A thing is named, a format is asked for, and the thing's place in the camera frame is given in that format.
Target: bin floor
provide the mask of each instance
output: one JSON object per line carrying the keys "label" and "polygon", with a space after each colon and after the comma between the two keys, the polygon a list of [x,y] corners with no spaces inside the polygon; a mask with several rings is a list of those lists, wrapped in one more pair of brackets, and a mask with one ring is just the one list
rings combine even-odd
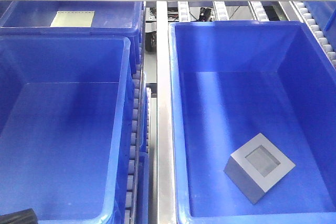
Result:
{"label": "bin floor", "polygon": [[[192,216],[335,211],[276,72],[185,73],[181,95]],[[223,170],[258,133],[296,167],[253,205]]]}
{"label": "bin floor", "polygon": [[117,83],[23,86],[0,138],[0,215],[101,213],[117,91]]}

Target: black cable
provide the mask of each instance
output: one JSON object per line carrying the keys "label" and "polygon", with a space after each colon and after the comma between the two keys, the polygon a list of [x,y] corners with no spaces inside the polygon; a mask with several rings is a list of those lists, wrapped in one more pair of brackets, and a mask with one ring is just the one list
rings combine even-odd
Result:
{"label": "black cable", "polygon": [[190,13],[190,15],[195,19],[195,21],[198,21],[198,19],[197,18],[195,18],[195,16],[194,15],[192,15],[192,13],[191,12],[189,12]]}
{"label": "black cable", "polygon": [[232,18],[232,16],[233,16],[233,15],[235,15],[236,11],[238,11],[238,9],[239,9],[239,8],[240,8],[240,6],[238,6],[238,7],[237,7],[237,9],[236,9],[236,10],[235,10],[235,11],[232,13],[232,15],[230,16],[230,18],[229,18],[229,19],[231,19],[231,18]]}

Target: gray metal block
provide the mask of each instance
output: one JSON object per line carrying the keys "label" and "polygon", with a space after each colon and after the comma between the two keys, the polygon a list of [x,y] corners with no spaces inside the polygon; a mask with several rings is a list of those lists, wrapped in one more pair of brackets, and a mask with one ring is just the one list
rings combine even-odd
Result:
{"label": "gray metal block", "polygon": [[224,172],[255,204],[294,167],[288,157],[259,133],[231,154]]}

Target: blue plastic bin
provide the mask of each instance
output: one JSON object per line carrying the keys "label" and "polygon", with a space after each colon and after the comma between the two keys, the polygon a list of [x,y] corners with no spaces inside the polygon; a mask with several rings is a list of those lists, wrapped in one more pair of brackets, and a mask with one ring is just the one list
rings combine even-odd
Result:
{"label": "blue plastic bin", "polygon": [[139,154],[139,180],[137,197],[137,224],[148,224],[149,202],[149,156],[147,153]]}
{"label": "blue plastic bin", "polygon": [[0,1],[0,25],[2,24],[3,20],[5,19],[4,13],[9,8],[12,1]]}
{"label": "blue plastic bin", "polygon": [[[178,223],[336,221],[336,72],[305,24],[170,25]],[[296,167],[253,205],[224,173],[264,134]]]}
{"label": "blue plastic bin", "polygon": [[336,1],[307,1],[304,4],[336,50]]}
{"label": "blue plastic bin", "polygon": [[123,223],[129,48],[119,36],[0,36],[0,215]]}
{"label": "blue plastic bin", "polygon": [[[3,34],[122,35],[131,41],[132,73],[140,63],[143,2],[16,1],[2,22]],[[91,27],[50,27],[58,11],[94,11]]]}

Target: blue storage tote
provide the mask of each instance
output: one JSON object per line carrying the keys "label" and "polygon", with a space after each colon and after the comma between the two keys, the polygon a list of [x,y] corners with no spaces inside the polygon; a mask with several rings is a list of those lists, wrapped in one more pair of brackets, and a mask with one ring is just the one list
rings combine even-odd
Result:
{"label": "blue storage tote", "polygon": [[0,36],[0,215],[123,223],[129,48],[119,36]]}
{"label": "blue storage tote", "polygon": [[307,1],[304,4],[336,50],[336,1]]}
{"label": "blue storage tote", "polygon": [[[143,2],[16,1],[0,23],[6,34],[83,33],[122,35],[131,40],[132,73],[140,63]],[[57,12],[94,11],[91,27],[50,27]]]}
{"label": "blue storage tote", "polygon": [[5,19],[4,13],[11,5],[12,1],[0,1],[0,25],[2,24],[3,20]]}
{"label": "blue storage tote", "polygon": [[[170,25],[178,223],[336,221],[336,72],[305,24]],[[258,133],[296,167],[253,205],[224,173]]]}
{"label": "blue storage tote", "polygon": [[139,178],[136,222],[137,224],[148,224],[148,202],[149,202],[149,156],[148,153],[139,154]]}

